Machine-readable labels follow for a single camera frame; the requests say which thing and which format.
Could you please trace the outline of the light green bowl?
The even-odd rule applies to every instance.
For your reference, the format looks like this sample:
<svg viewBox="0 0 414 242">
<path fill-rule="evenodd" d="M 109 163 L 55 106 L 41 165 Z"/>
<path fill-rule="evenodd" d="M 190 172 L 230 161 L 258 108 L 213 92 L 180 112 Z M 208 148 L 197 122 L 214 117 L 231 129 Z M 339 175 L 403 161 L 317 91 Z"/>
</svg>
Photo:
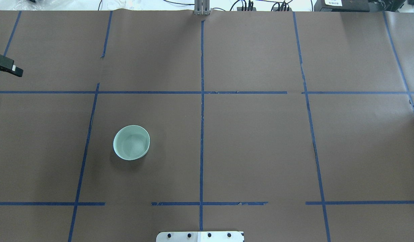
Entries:
<svg viewBox="0 0 414 242">
<path fill-rule="evenodd" d="M 150 147 L 150 135 L 138 125 L 129 125 L 120 129 L 113 140 L 115 154 L 124 160 L 133 161 L 144 157 Z"/>
</svg>

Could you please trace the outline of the black power box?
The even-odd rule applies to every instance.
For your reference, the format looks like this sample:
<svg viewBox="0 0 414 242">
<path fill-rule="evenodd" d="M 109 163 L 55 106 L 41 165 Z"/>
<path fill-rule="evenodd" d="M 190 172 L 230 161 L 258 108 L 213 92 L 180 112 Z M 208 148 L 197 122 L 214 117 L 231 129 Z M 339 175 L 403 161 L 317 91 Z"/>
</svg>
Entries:
<svg viewBox="0 0 414 242">
<path fill-rule="evenodd" d="M 314 12 L 370 12 L 368 0 L 317 0 Z"/>
</svg>

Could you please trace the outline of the aluminium frame post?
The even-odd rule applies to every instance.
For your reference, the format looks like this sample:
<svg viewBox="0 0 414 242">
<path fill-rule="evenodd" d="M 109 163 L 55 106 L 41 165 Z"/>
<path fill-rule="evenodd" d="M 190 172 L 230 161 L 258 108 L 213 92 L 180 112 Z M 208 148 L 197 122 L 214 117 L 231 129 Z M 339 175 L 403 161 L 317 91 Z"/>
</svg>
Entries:
<svg viewBox="0 0 414 242">
<path fill-rule="evenodd" d="M 194 1 L 194 15 L 210 15 L 211 7 L 210 0 L 195 0 Z"/>
</svg>

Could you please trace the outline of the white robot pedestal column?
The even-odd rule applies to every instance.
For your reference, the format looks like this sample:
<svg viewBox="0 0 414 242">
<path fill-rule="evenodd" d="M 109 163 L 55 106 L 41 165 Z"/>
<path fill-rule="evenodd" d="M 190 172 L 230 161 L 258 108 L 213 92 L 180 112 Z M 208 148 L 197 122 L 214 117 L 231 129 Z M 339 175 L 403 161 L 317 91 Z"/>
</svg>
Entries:
<svg viewBox="0 0 414 242">
<path fill-rule="evenodd" d="M 183 231 L 160 232 L 156 242 L 244 242 L 240 231 Z"/>
</svg>

